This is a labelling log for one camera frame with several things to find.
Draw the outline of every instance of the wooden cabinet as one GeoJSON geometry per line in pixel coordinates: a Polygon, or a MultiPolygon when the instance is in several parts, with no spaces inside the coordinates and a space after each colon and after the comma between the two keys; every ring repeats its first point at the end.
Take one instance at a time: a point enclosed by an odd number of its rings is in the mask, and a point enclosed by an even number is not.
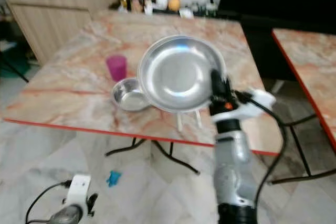
{"type": "Polygon", "coordinates": [[[116,0],[7,0],[37,60],[44,65],[88,23],[116,0]]]}
{"type": "Polygon", "coordinates": [[[91,19],[85,10],[20,5],[12,10],[42,65],[91,19]]]}

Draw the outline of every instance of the stainless steel plate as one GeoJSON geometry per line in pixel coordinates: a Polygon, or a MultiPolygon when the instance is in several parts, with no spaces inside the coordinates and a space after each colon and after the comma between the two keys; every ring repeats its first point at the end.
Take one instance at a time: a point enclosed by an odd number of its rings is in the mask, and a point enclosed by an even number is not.
{"type": "Polygon", "coordinates": [[[149,102],[169,112],[205,107],[211,95],[211,70],[225,76],[221,53],[188,36],[171,36],[153,44],[139,67],[140,87],[149,102]]]}
{"type": "Polygon", "coordinates": [[[119,81],[112,90],[114,102],[123,110],[139,111],[150,104],[140,91],[136,78],[127,78],[119,81]]]}

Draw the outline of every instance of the black metal table leg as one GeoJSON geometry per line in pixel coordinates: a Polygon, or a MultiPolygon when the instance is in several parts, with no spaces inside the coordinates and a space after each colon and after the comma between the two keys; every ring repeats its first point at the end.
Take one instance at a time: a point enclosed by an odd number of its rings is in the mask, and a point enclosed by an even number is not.
{"type": "Polygon", "coordinates": [[[0,52],[0,57],[1,57],[0,60],[2,60],[3,63],[6,64],[11,69],[11,71],[13,71],[14,73],[16,73],[25,82],[29,82],[29,80],[23,74],[21,74],[19,71],[17,71],[16,68],[14,68],[4,57],[2,57],[2,52],[0,52]]]}
{"type": "Polygon", "coordinates": [[[198,170],[196,170],[194,167],[192,167],[191,165],[187,164],[186,162],[183,162],[175,157],[173,157],[173,148],[174,148],[174,143],[171,142],[170,143],[170,149],[169,149],[169,154],[164,150],[164,148],[158,143],[158,141],[156,140],[152,140],[152,143],[159,149],[159,151],[168,159],[170,159],[173,162],[176,162],[180,165],[185,166],[186,168],[192,170],[194,173],[196,173],[197,175],[200,174],[200,172],[198,170]]]}
{"type": "Polygon", "coordinates": [[[292,134],[292,136],[294,138],[296,147],[297,147],[297,149],[299,151],[301,160],[303,162],[304,168],[305,168],[305,170],[306,170],[306,172],[307,172],[308,175],[307,176],[300,176],[300,177],[276,179],[276,180],[269,181],[268,184],[270,184],[270,185],[276,185],[276,184],[282,184],[282,183],[288,183],[288,182],[307,181],[307,180],[312,180],[312,179],[317,179],[317,178],[323,178],[323,177],[327,177],[327,176],[336,174],[336,169],[333,169],[333,170],[329,170],[329,171],[326,171],[326,172],[323,172],[323,173],[318,173],[318,174],[312,175],[311,171],[310,171],[310,168],[309,168],[309,165],[308,165],[308,162],[307,162],[307,159],[306,159],[306,156],[304,155],[304,152],[303,152],[303,149],[302,149],[302,147],[300,145],[299,139],[298,139],[298,137],[297,137],[297,135],[295,133],[295,130],[294,130],[294,127],[293,127],[294,125],[304,123],[304,122],[306,122],[308,120],[311,120],[311,119],[313,119],[315,117],[316,117],[316,115],[310,115],[310,116],[308,116],[306,118],[303,118],[301,120],[285,124],[285,126],[287,126],[287,127],[290,128],[290,132],[291,132],[291,134],[292,134]]]}
{"type": "Polygon", "coordinates": [[[146,141],[146,139],[141,139],[140,141],[138,141],[137,143],[136,142],[136,137],[133,138],[132,140],[132,145],[130,147],[125,147],[125,148],[120,148],[120,149],[116,149],[116,150],[112,150],[112,151],[109,151],[109,152],[106,152],[105,153],[105,157],[108,157],[114,153],[118,153],[118,152],[126,152],[126,151],[130,151],[130,150],[133,150],[137,147],[139,147],[142,143],[144,143],[146,141]]]}

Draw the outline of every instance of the cabinet door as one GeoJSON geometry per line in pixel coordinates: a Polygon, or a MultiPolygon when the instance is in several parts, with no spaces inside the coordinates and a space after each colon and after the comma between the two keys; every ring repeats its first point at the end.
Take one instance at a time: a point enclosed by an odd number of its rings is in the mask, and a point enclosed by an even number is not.
{"type": "Polygon", "coordinates": [[[85,10],[12,5],[12,11],[41,65],[91,19],[85,10]]]}

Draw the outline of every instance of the small metal bowl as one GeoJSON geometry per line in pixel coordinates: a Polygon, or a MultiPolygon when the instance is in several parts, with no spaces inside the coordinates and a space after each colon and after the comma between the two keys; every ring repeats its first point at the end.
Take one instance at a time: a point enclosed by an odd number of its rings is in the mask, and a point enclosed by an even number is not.
{"type": "Polygon", "coordinates": [[[150,105],[140,90],[137,78],[119,81],[112,89],[112,97],[115,104],[126,111],[140,111],[150,105]]]}

